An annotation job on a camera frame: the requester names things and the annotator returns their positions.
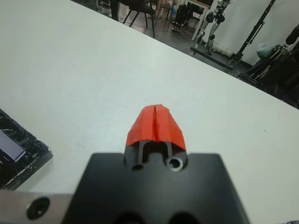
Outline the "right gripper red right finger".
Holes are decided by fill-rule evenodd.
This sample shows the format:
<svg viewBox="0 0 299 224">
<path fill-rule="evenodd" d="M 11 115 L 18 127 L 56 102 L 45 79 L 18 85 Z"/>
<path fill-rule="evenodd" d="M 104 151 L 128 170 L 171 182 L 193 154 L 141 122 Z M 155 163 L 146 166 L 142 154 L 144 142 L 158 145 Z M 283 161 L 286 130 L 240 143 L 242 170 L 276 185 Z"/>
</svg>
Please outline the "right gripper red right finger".
<svg viewBox="0 0 299 224">
<path fill-rule="evenodd" d="M 157 142 L 166 145 L 167 158 L 178 157 L 186 163 L 187 152 L 183 133 L 170 110 L 163 105 L 155 105 L 155 119 Z"/>
</svg>

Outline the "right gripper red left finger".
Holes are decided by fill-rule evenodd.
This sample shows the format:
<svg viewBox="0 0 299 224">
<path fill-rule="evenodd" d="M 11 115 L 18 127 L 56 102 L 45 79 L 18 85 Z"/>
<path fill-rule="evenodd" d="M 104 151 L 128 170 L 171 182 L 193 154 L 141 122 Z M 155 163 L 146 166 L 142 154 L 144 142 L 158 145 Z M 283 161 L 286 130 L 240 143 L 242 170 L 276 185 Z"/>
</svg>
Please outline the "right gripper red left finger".
<svg viewBox="0 0 299 224">
<path fill-rule="evenodd" d="M 144 107 L 128 132 L 124 161 L 129 168 L 143 168 L 143 153 L 146 145 L 156 141 L 154 128 L 155 106 Z"/>
</svg>

